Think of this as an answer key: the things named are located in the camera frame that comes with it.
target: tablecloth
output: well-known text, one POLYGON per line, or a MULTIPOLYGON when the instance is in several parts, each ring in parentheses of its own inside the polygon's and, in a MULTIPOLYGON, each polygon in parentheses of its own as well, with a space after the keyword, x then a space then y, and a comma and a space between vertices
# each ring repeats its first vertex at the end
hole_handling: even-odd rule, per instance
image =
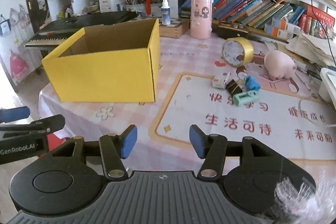
MULTIPOLYGON (((138 140, 129 158, 124 160, 125 166, 134 170, 197 172, 203 160, 197 157, 189 143, 190 121, 207 134, 219 133, 227 136, 228 140, 236 141, 249 135, 280 151, 282 145, 279 146, 279 143, 286 146, 288 138, 291 151, 288 148, 288 155, 285 153, 284 156, 293 156, 294 162, 316 180, 322 171, 334 176, 336 135, 332 129, 327 130, 324 126, 325 123, 335 123, 335 115, 318 98, 314 86, 308 90, 308 76, 302 74, 301 80, 296 75, 290 80, 268 80, 263 66, 263 56, 268 48, 254 41, 251 41, 253 62, 238 69, 232 68, 222 58, 223 42, 215 34, 202 41, 190 37, 188 33, 179 39, 161 37, 155 103, 60 102, 49 84, 39 95, 40 115, 44 118, 62 114, 66 126, 56 132, 56 136, 83 136, 86 141, 98 140, 108 133, 120 134, 130 124, 135 124, 138 140), (230 72, 235 80, 239 80, 244 73, 254 75, 262 86, 260 100, 242 108, 234 106, 226 90, 211 87, 211 77, 223 72, 230 72), (302 103, 300 110, 300 98, 308 97, 310 99, 302 103), (267 115, 272 121, 263 120, 267 115), (280 130, 282 126, 286 132, 284 134, 280 130), (266 139, 269 137, 273 138, 270 143, 266 139)), ((224 173, 237 165, 238 158, 227 158, 224 173)))

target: roll of tape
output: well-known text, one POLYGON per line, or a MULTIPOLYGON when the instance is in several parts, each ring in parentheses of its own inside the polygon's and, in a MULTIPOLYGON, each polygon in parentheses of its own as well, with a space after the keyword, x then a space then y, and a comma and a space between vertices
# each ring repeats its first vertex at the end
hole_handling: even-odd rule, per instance
POLYGON ((253 46, 246 38, 228 38, 222 46, 223 58, 232 67, 238 68, 253 59, 253 46))

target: open cardboard box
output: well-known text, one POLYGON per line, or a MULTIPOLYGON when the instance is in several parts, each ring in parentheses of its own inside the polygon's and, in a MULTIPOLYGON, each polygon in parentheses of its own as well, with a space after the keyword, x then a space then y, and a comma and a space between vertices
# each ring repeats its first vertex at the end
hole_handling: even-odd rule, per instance
POLYGON ((85 27, 42 64, 61 101, 154 102, 159 39, 157 19, 85 27))

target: wooden floor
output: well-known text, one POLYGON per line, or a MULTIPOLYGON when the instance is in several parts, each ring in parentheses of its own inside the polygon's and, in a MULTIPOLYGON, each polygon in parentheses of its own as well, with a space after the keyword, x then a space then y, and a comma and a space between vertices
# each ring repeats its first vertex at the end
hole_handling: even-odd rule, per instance
MULTIPOLYGON (((18 94, 16 94, 2 69, 0 69, 0 108, 14 108, 28 106, 31 116, 28 119, 20 120, 17 123, 29 123, 39 119, 38 96, 48 83, 44 71, 41 75, 31 73, 24 81, 19 83, 18 94)), ((15 214, 16 209, 9 196, 9 182, 13 175, 22 168, 36 160, 36 157, 0 165, 0 223, 8 222, 15 214)))

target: pink canister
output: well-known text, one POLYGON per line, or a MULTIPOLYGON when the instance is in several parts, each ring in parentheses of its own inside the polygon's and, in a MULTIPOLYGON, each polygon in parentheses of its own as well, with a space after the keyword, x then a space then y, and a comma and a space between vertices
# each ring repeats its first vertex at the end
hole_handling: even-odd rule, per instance
POLYGON ((213 0, 191 0, 190 36, 207 39, 211 35, 213 0))

